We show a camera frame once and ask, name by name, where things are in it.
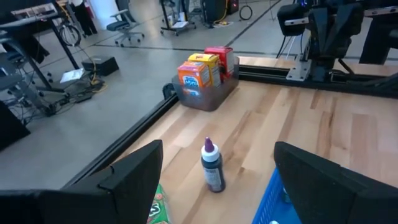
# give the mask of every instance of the purple bottle cap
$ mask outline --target purple bottle cap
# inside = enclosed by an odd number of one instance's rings
[[[206,140],[205,140],[205,151],[206,152],[213,152],[214,151],[213,142],[211,141],[211,139],[209,137],[206,137]]]

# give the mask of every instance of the green package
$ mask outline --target green package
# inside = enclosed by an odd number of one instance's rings
[[[154,201],[150,208],[147,224],[172,224],[170,221],[166,194],[159,184],[156,189]]]

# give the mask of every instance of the transparent plastic bin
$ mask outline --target transparent plastic bin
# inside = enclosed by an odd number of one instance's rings
[[[181,85],[178,76],[174,76],[172,83],[174,90],[182,105],[191,108],[214,111],[237,87],[239,83],[239,58],[234,58],[234,72],[232,77],[227,79],[219,87],[209,86],[206,88],[186,87]]]
[[[280,224],[301,224],[293,205],[283,201],[283,189],[282,180],[275,168],[252,224],[269,224],[273,220]]]

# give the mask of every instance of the bottle label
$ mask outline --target bottle label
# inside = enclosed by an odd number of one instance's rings
[[[221,190],[221,177],[218,169],[206,169],[205,170],[205,179],[209,187],[213,191]]]

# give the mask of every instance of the gray floor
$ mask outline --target gray floor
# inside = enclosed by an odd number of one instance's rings
[[[289,2],[272,1],[277,3],[272,8],[273,15]],[[249,4],[254,11],[249,21],[239,21],[235,13],[227,18],[233,22],[230,26],[207,29],[198,22],[197,29],[176,37],[171,33],[162,36],[159,32],[163,24],[158,0],[132,0],[134,17],[142,22],[136,30],[145,33],[145,39],[140,44],[117,48],[113,41],[117,34],[101,31],[82,42],[88,55],[114,56],[120,71],[105,78],[108,89],[92,100],[28,125],[32,134],[0,153],[0,189],[62,187],[152,109],[162,99],[161,88],[175,75],[176,68],[190,54],[206,46],[230,45],[237,55],[275,57],[283,36],[278,22],[272,20],[268,11],[269,3]],[[365,20],[362,33],[353,38],[349,62],[357,62],[361,55],[369,21]],[[59,80],[72,65],[54,34],[41,36],[40,42],[51,53],[40,67]],[[290,43],[284,53],[288,52]],[[86,59],[79,49],[71,51],[78,63]],[[300,38],[296,38],[290,53],[300,53]],[[387,64],[398,64],[398,51],[391,50],[389,58]]]

